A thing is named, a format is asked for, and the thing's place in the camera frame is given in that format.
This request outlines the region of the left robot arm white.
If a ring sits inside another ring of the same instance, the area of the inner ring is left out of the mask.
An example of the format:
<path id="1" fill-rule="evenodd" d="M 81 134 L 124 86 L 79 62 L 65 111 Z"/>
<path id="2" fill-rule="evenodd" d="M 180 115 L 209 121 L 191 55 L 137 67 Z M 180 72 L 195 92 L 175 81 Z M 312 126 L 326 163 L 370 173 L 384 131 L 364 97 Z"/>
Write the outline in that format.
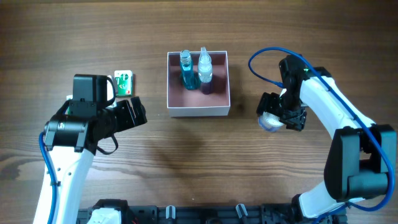
<path id="1" fill-rule="evenodd" d="M 93 159 L 97 152 L 108 154 L 98 143 L 107 138 L 115 141 L 116 133 L 147 122 L 138 96 L 94 110 L 88 117 L 72 110 L 77 104 L 67 100 L 39 134 L 45 172 L 34 223 L 75 223 Z"/>

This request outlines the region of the cotton buds round container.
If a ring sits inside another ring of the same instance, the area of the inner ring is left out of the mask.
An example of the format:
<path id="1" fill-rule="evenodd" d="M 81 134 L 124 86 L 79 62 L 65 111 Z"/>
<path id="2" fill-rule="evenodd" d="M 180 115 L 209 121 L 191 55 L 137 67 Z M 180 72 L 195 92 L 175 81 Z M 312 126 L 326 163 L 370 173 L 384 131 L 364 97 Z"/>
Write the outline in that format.
<path id="1" fill-rule="evenodd" d="M 268 112 L 263 112 L 263 114 L 258 117 L 258 123 L 263 130 L 268 132 L 276 132 L 284 125 L 284 123 L 279 121 L 279 117 Z"/>

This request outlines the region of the teal liquid bottle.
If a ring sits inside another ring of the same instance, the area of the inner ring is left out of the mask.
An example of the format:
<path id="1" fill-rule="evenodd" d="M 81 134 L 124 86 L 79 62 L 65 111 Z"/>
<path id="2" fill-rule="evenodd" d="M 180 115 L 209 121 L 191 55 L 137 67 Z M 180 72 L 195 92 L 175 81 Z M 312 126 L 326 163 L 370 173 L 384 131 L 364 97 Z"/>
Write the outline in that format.
<path id="1" fill-rule="evenodd" d="M 181 78 L 184 87 L 187 90 L 196 90 L 198 88 L 197 78 L 193 69 L 193 60 L 189 50 L 180 52 Z"/>

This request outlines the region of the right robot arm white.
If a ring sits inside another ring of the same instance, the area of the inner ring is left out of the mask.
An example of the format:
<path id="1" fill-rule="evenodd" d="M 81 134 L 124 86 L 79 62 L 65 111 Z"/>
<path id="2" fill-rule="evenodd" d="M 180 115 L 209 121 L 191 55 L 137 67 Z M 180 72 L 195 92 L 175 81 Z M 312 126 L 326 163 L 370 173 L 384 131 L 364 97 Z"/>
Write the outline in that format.
<path id="1" fill-rule="evenodd" d="M 302 131 L 310 108 L 332 142 L 323 180 L 292 200 L 297 222 L 320 222 L 327 215 L 394 190 L 397 134 L 388 124 L 376 124 L 339 91 L 323 67 L 310 68 L 300 57 L 279 62 L 281 93 L 264 93 L 257 107 L 262 129 L 275 132 L 285 126 Z"/>

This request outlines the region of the clear purple soap bottle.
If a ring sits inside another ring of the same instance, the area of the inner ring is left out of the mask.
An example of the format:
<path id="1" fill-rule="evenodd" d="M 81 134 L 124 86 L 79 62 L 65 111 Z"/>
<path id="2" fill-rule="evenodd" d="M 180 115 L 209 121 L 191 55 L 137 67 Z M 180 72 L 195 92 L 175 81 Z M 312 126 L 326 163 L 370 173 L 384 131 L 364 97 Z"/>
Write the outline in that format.
<path id="1" fill-rule="evenodd" d="M 198 76 L 200 79 L 201 92 L 205 95 L 209 95 L 212 92 L 213 66 L 206 47 L 202 47 L 200 50 L 200 57 L 198 59 Z"/>

